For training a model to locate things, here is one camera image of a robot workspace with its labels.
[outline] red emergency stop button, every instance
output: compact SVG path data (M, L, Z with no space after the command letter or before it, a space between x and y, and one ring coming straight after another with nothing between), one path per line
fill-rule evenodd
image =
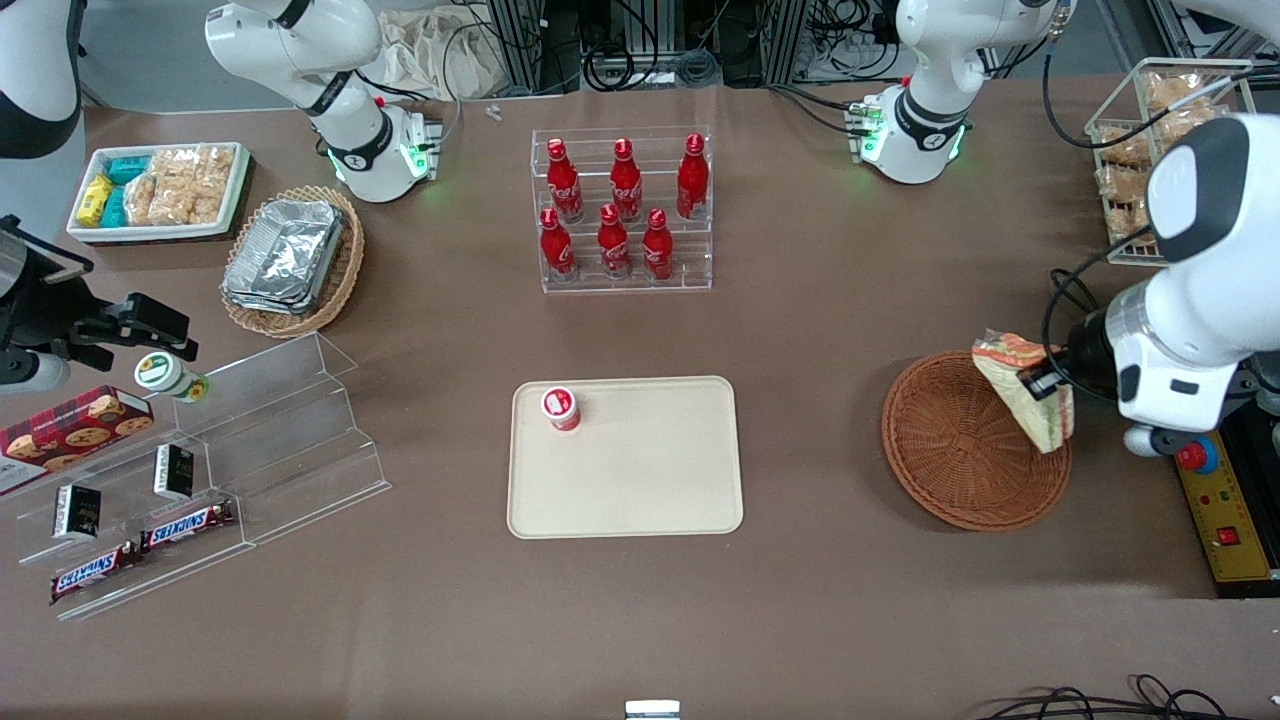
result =
M1174 455L1174 461L1184 470L1190 470L1198 475L1207 475L1217 469L1217 448L1207 437L1198 437L1183 446Z

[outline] red cookie box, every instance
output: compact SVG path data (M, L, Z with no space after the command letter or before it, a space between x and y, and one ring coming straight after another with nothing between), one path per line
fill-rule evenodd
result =
M0 496L56 473L155 423L151 405L111 386L0 432Z

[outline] table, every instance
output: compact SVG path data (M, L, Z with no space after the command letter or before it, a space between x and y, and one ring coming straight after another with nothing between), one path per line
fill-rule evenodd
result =
M1064 122L1114 83L1055 82ZM1268 712L1280 603L1208 600L1174 471L1126 454L1114 411L1082 407L1066 496L1012 534L934 520L882 457L900 370L988 327L1036 332L1046 272L1102 242L1089 155L1053 137L1037 83L989 83L961 156L914 188L851 167L837 133L764 91L499 104L500 124L467 106L438 182L358 206L369 252L326 334L361 364L346 380L394 489L78 624L44 607L47 577L6 560L8 716L596 719L673 697L690 719L959 720L1043 685L1129 698L1139 671ZM88 120L91 149L244 142L255 205L334 182L297 111ZM694 122L717 141L716 288L544 297L530 132ZM104 249L91 284L189 313L212 369L271 343L219 304L227 249ZM1091 275L1105 297L1144 270ZM105 379L128 387L138 356ZM736 389L741 529L511 536L516 387L695 374ZM102 379L77 370L63 395ZM0 421L55 400L6 398Z

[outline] white bag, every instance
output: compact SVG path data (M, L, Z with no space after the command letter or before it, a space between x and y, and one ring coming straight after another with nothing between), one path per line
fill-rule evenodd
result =
M493 27L489 8L472 5L471 9L475 14L460 5L379 13L385 60L383 85L430 91L442 100L485 97L507 87L507 70L498 56L500 41L489 31ZM477 15L489 24L467 27L449 42L454 31L479 22ZM448 73L448 83L444 73Z

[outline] brown wicker basket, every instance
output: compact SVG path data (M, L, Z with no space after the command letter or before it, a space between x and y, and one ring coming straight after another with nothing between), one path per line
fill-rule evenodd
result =
M925 510L966 530L1025 528L1062 497L1070 446L1041 455L968 352L902 372L881 438L893 474Z
M342 245L334 254L333 264L329 266L329 277L325 281L324 291L320 293L320 304L307 315L285 315L282 313L250 310L233 305L225 296L223 297L223 306L227 307L227 311L230 314L232 320L236 320L237 325L268 337L287 340L328 325L342 311L342 306L347 304L351 291L356 287L360 263L365 258L365 231L360 227L360 217L356 215L356 209L351 206L351 201L328 187L307 186L285 190L271 200L280 199L302 201L324 200L343 211L343 228L342 237L339 238ZM260 205L244 224L241 225L241 231L236 236L236 243L232 246L230 256L227 259L228 266L236 260L236 254L239 252L241 246L244 243L244 234L265 206L266 202Z

